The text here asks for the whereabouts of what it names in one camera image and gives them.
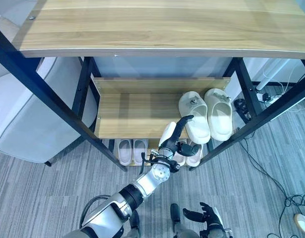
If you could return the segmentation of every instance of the wooden tabletop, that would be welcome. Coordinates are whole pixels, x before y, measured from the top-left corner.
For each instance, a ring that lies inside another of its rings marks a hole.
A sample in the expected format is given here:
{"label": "wooden tabletop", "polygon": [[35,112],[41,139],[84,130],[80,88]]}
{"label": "wooden tabletop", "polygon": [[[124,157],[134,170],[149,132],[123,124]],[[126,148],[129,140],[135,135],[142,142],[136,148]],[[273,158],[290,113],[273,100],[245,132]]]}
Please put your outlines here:
{"label": "wooden tabletop", "polygon": [[295,0],[40,0],[13,40],[27,57],[305,59]]}

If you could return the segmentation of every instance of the wooden shelf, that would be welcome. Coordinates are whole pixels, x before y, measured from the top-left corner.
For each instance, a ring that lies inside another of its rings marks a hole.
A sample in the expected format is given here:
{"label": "wooden shelf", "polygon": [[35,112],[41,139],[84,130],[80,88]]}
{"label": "wooden shelf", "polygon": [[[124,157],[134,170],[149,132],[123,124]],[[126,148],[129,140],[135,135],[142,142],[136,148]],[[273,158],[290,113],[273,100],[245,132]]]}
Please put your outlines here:
{"label": "wooden shelf", "polygon": [[40,0],[13,44],[26,57],[305,59],[295,0]]}
{"label": "wooden shelf", "polygon": [[[196,91],[203,97],[208,89],[224,89],[229,81],[230,78],[96,78],[101,99],[95,134],[101,139],[159,139],[168,123],[181,118],[178,102],[182,93]],[[185,129],[181,138],[188,138]]]}

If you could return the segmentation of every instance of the white pipe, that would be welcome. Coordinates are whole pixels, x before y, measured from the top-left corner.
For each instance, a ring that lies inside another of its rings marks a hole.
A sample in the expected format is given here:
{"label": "white pipe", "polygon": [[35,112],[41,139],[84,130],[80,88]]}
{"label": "white pipe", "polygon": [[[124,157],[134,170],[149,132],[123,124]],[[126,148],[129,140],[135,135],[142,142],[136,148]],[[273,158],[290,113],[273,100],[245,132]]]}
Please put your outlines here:
{"label": "white pipe", "polygon": [[263,89],[263,87],[266,86],[266,84],[269,83],[269,81],[272,80],[280,70],[282,70],[282,68],[289,62],[289,60],[290,59],[270,59],[269,61],[271,62],[268,63],[268,61],[262,67],[263,80],[256,86],[256,89]]}

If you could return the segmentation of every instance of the white slipper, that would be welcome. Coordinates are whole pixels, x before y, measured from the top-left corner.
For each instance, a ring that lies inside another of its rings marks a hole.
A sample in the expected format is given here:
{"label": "white slipper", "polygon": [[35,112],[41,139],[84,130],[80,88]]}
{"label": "white slipper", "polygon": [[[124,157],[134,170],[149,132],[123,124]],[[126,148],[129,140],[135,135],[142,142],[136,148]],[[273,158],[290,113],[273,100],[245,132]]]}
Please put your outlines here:
{"label": "white slipper", "polygon": [[221,89],[212,88],[204,95],[207,104],[207,119],[211,136],[215,140],[226,141],[232,133],[232,106],[229,96]]}
{"label": "white slipper", "polygon": [[118,159],[121,165],[129,165],[132,160],[132,142],[131,140],[115,140],[118,148]]}
{"label": "white slipper", "polygon": [[[189,144],[191,146],[196,145],[196,143],[194,143],[193,141],[191,141]],[[196,167],[199,165],[201,158],[203,157],[203,145],[200,145],[200,146],[201,146],[201,148],[198,149],[198,152],[195,155],[186,157],[185,162],[187,165],[189,165],[191,167]]]}
{"label": "white slipper", "polygon": [[146,157],[147,151],[148,151],[147,139],[133,140],[133,161],[135,165],[141,165],[142,163],[141,153],[144,152]]}
{"label": "white slipper", "polygon": [[193,115],[186,125],[186,131],[196,144],[205,144],[211,138],[210,128],[207,123],[207,105],[197,92],[187,92],[179,100],[179,112],[181,117]]}
{"label": "white slipper", "polygon": [[295,214],[294,219],[297,227],[305,233],[305,216],[302,214]]}
{"label": "white slipper", "polygon": [[[186,139],[180,139],[179,142],[181,144],[186,144]],[[180,155],[178,152],[174,154],[172,159],[175,160],[180,166],[185,164],[185,156]]]}

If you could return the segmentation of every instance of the black metal frame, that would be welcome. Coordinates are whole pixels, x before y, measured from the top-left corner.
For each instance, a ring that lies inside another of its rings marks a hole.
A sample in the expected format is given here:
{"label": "black metal frame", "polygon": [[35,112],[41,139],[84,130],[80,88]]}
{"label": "black metal frame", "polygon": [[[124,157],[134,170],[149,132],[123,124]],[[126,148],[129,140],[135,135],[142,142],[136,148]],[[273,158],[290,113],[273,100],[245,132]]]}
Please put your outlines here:
{"label": "black metal frame", "polygon": [[231,138],[224,141],[222,144],[213,149],[212,141],[210,140],[210,145],[207,144],[208,154],[201,159],[200,164],[197,167],[190,167],[189,170],[193,171],[199,166],[203,165],[207,161],[213,159],[218,154],[222,153],[224,150],[231,147],[236,142],[241,141],[246,136],[250,135],[261,126],[293,106],[295,103],[300,101],[305,97],[305,78],[300,82],[296,83],[289,91],[287,91],[280,99],[274,102],[265,110],[261,109],[261,106],[256,97],[255,88],[252,84],[248,71],[246,69],[243,58],[233,58],[229,64],[227,70],[224,73],[224,77],[231,77],[232,74],[236,72],[239,79],[246,105],[248,107],[251,120],[239,131],[237,131]]}
{"label": "black metal frame", "polygon": [[87,94],[86,87],[88,88],[90,85],[96,101],[99,102],[100,95],[96,88],[94,89],[94,85],[92,83],[90,84],[90,72],[96,76],[100,75],[94,59],[85,58],[84,60],[72,109],[38,75],[36,72],[36,62],[37,59],[25,58],[0,31],[0,63],[52,111],[83,136],[83,138],[99,149],[123,171],[127,171],[126,167],[118,162],[117,158],[103,144],[102,140],[97,138],[81,120]]}
{"label": "black metal frame", "polygon": [[[101,74],[94,58],[85,57],[84,61],[81,60],[82,70],[72,109],[70,109],[51,89],[51,87],[48,86],[48,84],[37,74],[36,66],[38,65],[39,60],[40,58],[25,58],[22,53],[17,51],[0,32],[0,63],[52,111],[73,127],[84,139],[88,140],[92,145],[99,149],[108,159],[123,171],[127,171],[126,167],[122,166],[112,153],[114,141],[110,140],[109,148],[107,148],[102,143],[102,140],[97,138],[93,133],[95,123],[88,128],[81,120],[88,88],[91,89],[97,106],[99,107],[100,95],[94,82],[91,80],[91,74],[95,77],[101,77]],[[213,142],[210,140],[207,143],[209,153],[201,159],[199,166],[228,149],[234,143],[244,139],[246,136],[253,133],[255,130],[305,97],[305,78],[303,78],[279,100],[263,110],[257,99],[255,87],[250,79],[243,58],[233,58],[224,73],[224,77],[231,77],[234,72],[236,72],[238,76],[251,120],[243,128],[232,135],[229,140],[223,142],[216,148],[213,147]],[[193,171],[198,167],[191,167],[189,170]]]}

